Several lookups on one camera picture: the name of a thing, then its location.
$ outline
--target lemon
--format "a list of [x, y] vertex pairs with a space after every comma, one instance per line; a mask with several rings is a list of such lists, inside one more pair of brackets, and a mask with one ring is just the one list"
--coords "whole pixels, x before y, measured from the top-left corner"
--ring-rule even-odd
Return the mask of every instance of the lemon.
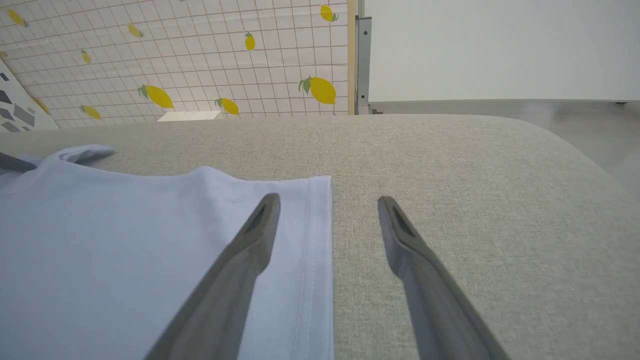
[[253, 50], [253, 48], [255, 47], [255, 39], [253, 38], [253, 35], [251, 35], [249, 31], [247, 31], [244, 36], [246, 37], [244, 46], [246, 46], [246, 49], [249, 51]]
[[318, 102], [335, 104], [335, 88], [329, 81], [323, 78], [312, 78], [309, 76], [307, 79], [300, 80], [298, 91], [300, 91], [300, 86], [302, 86], [302, 89], [307, 94], [309, 94], [309, 89], [311, 89], [311, 95], [313, 95]]
[[80, 110], [94, 119], [102, 120], [100, 113], [96, 109], [92, 108], [91, 106], [82, 105], [80, 106]]
[[238, 105], [236, 105], [233, 101], [229, 99], [224, 99], [221, 97], [220, 99], [216, 100], [216, 105], [221, 106], [230, 114], [239, 115]]
[[7, 12], [9, 13], [11, 20], [13, 20], [13, 22], [15, 22], [16, 24], [20, 26], [24, 26], [25, 28], [29, 26], [29, 22], [27, 20], [24, 20], [20, 15], [18, 15], [17, 12], [11, 9], [8, 9]]
[[136, 28], [136, 26], [134, 26], [134, 24], [129, 24], [128, 25], [129, 28], [129, 32], [131, 33], [131, 35], [135, 36], [136, 38], [141, 38], [143, 36], [145, 36], [145, 34], [138, 30], [138, 28]]
[[171, 97], [164, 92], [161, 88], [157, 88], [153, 85], [142, 85], [138, 88], [138, 94], [144, 96], [147, 100], [151, 100], [160, 105], [161, 108], [173, 109], [173, 101]]
[[334, 22], [338, 20], [338, 14], [334, 13], [329, 6], [322, 5], [320, 7], [320, 16], [328, 22]]
[[42, 102], [42, 100], [38, 99], [37, 97], [31, 97], [36, 104], [40, 105], [40, 107], [44, 110], [44, 112], [46, 112], [47, 114], [51, 115], [51, 113], [49, 112], [49, 109], [47, 108], [47, 106], [44, 104], [44, 102]]
[[80, 53], [82, 54], [82, 59], [84, 59], [84, 62], [87, 65], [91, 65], [91, 57], [89, 56], [89, 54], [87, 54], [84, 50], [81, 50]]

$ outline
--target gray upholstered surface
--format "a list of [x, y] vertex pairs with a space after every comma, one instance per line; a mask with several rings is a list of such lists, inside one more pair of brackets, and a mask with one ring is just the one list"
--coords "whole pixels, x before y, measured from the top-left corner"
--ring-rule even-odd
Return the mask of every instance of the gray upholstered surface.
[[333, 176], [336, 359], [417, 351], [376, 199], [394, 196], [514, 359], [640, 352], [640, 204], [546, 130], [471, 115], [164, 122], [0, 135], [45, 156], [88, 143], [93, 166], [243, 179]]

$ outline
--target lemon print wallpaper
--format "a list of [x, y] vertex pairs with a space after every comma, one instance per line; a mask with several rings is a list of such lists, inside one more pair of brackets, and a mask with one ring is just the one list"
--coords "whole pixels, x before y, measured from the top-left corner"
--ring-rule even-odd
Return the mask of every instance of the lemon print wallpaper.
[[12, 0], [0, 55], [59, 127], [346, 114], [347, 0]]

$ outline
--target patterned panel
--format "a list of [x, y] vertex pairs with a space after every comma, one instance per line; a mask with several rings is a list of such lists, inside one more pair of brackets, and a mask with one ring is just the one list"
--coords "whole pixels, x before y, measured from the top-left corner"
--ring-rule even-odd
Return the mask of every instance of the patterned panel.
[[348, 110], [346, 0], [13, 0], [0, 26], [60, 127]]
[[0, 126], [0, 133], [18, 132], [25, 127], [28, 129], [59, 128], [47, 113], [46, 107], [43, 107], [44, 104], [27, 94], [1, 60], [0, 78], [0, 117], [11, 120], [6, 123], [0, 120], [0, 123], [3, 123]]

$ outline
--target light blue t-shirt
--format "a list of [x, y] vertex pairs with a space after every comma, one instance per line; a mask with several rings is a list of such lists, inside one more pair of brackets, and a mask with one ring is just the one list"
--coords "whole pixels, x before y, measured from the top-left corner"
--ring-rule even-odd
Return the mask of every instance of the light blue t-shirt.
[[240, 359], [333, 359], [330, 178], [133, 176], [88, 145], [0, 175], [0, 359], [140, 360], [267, 193], [280, 194]]

